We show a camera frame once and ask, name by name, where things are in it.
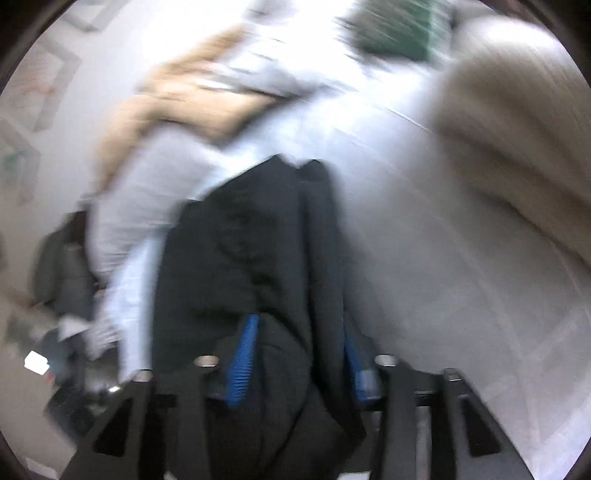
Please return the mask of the black quilted jacket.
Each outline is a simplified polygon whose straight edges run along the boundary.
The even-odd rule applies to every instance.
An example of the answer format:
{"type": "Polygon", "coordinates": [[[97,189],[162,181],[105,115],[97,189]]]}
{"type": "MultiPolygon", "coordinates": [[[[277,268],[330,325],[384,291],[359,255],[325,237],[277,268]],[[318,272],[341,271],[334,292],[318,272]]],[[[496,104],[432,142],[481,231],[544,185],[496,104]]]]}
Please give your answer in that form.
{"type": "Polygon", "coordinates": [[[370,469],[356,406],[344,239],[325,164],[274,156],[184,206],[155,283],[151,366],[198,357],[214,479],[335,479],[370,469]]]}

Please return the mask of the dark grey padded garment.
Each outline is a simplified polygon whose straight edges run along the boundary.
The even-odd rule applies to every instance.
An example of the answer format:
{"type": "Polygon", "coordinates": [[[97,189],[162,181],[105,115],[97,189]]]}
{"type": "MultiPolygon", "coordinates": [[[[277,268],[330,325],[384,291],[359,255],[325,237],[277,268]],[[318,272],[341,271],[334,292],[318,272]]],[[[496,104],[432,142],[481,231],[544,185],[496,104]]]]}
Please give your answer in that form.
{"type": "Polygon", "coordinates": [[[70,314],[92,321],[99,282],[88,264],[87,219],[86,209],[68,214],[57,230],[43,238],[31,274],[31,292],[56,316],[70,314]]]}

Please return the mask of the white grid bed cover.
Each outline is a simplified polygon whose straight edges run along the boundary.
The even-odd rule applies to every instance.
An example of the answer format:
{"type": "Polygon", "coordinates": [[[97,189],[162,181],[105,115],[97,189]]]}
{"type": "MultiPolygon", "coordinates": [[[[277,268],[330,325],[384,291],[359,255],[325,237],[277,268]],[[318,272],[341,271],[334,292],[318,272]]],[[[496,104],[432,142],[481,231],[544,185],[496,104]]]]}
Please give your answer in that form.
{"type": "MultiPolygon", "coordinates": [[[[270,110],[242,133],[264,125],[288,161],[329,165],[370,335],[418,369],[460,369],[534,477],[562,479],[590,437],[590,272],[453,172],[431,126],[439,83],[420,67],[375,71],[270,110]]],[[[159,230],[111,277],[125,373],[149,363],[159,230]]]]}

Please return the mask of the light grey pillow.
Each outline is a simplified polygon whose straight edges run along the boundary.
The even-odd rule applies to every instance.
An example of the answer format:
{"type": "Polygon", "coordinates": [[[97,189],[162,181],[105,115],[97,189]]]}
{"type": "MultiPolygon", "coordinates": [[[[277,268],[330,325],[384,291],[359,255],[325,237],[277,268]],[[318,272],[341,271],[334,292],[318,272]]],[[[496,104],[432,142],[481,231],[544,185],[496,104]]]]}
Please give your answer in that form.
{"type": "Polygon", "coordinates": [[[223,147],[206,144],[179,124],[157,127],[91,203],[86,234],[90,270],[100,283],[109,283],[138,243],[175,222],[185,201],[204,197],[280,153],[264,125],[246,129],[223,147]]]}

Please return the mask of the tan fleece blanket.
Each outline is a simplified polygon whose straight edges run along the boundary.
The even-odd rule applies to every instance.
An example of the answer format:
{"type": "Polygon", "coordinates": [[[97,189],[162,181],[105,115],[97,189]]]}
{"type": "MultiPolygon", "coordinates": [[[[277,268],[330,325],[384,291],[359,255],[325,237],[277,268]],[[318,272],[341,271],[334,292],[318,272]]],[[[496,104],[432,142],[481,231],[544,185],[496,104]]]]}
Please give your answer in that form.
{"type": "Polygon", "coordinates": [[[96,187],[110,187],[142,138],[160,121],[185,125],[208,142],[235,136],[240,127],[276,104],[259,92],[211,88],[216,60],[245,41],[245,24],[208,38],[185,55],[160,65],[109,117],[96,154],[96,187]]]}

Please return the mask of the beige folded towel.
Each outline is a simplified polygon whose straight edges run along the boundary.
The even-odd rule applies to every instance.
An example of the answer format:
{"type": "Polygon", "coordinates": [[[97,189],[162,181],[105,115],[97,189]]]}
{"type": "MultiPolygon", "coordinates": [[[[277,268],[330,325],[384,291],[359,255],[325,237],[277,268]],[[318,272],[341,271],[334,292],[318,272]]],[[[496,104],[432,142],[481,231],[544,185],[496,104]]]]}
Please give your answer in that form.
{"type": "Polygon", "coordinates": [[[459,172],[583,259],[590,257],[590,86],[547,29],[471,20],[437,99],[434,126],[475,148],[459,172]]]}

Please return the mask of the white patterned pillow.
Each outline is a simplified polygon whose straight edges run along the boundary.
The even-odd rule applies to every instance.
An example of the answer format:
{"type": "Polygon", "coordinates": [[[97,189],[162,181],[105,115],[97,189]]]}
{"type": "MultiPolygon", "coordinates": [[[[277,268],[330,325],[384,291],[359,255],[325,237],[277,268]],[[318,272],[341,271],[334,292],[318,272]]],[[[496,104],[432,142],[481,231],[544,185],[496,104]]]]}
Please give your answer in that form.
{"type": "Polygon", "coordinates": [[[257,1],[245,39],[213,64],[218,81],[283,98],[349,90],[363,67],[352,45],[356,1],[257,1]]]}

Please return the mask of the green leaf-pattern cushion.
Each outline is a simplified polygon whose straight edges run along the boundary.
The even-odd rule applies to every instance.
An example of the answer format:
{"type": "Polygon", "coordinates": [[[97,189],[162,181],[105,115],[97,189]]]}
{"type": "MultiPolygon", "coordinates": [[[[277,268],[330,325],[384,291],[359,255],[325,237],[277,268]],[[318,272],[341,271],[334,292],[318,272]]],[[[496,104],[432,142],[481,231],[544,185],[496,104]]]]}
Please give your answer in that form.
{"type": "Polygon", "coordinates": [[[352,43],[369,55],[441,64],[448,59],[454,3],[362,1],[349,17],[352,43]]]}

